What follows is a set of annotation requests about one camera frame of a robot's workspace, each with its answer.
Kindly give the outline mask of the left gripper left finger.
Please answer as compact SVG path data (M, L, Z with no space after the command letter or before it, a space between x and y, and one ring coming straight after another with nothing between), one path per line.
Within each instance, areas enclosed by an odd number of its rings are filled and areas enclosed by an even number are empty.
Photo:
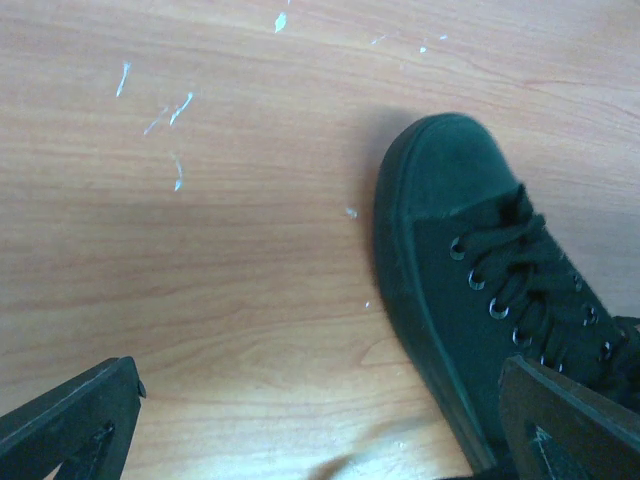
M119 479L146 390L109 358L1 417L1 477Z

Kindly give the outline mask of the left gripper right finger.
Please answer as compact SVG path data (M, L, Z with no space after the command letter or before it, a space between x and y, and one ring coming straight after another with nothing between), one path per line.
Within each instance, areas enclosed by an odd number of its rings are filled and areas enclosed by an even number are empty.
M522 479L639 477L639 416L547 367L505 361L500 418Z

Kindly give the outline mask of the black canvas shoe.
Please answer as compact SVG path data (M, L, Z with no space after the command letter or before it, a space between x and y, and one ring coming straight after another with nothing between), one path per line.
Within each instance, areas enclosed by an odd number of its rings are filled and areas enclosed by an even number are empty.
M518 186L482 124L443 113L393 141L373 209L377 283L395 333L470 466L500 477L514 475L499 418L503 363L515 355L539 363L512 343L511 323L490 317L490 288L469 287L472 260L452 258L450 247L474 228L497 225L489 204Z

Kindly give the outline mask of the black shoelace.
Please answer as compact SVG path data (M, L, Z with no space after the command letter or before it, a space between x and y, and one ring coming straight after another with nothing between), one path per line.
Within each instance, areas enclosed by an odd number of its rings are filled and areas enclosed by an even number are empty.
M511 323L511 341L524 356L638 410L638 319L607 312L524 186L491 202L489 211L498 224L455 238L450 255L471 258L468 285L490 288L490 317Z

